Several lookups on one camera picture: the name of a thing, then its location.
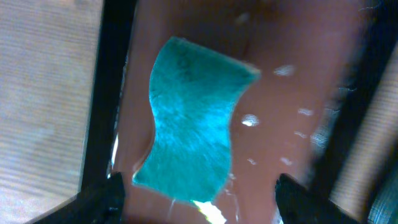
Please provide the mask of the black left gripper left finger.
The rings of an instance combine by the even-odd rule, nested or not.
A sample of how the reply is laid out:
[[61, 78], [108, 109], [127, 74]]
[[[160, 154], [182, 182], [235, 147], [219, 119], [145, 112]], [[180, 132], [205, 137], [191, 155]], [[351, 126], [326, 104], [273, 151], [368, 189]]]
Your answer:
[[32, 219], [32, 224], [120, 224], [125, 200], [120, 172], [93, 184], [65, 203]]

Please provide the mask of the green yellow sponge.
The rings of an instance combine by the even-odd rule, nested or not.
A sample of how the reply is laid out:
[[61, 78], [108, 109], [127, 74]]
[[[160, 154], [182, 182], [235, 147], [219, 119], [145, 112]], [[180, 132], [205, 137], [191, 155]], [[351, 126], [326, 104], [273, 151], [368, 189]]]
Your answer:
[[154, 142], [132, 182], [179, 201], [212, 201], [231, 172], [234, 109], [260, 76], [250, 64], [170, 38], [150, 75]]

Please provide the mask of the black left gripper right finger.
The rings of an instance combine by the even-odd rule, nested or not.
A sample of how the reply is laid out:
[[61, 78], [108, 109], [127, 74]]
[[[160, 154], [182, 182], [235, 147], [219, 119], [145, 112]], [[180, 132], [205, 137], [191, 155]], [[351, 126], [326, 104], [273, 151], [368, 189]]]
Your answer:
[[275, 184], [275, 202], [285, 224], [361, 224], [328, 197], [334, 179], [316, 178], [310, 188], [282, 173]]

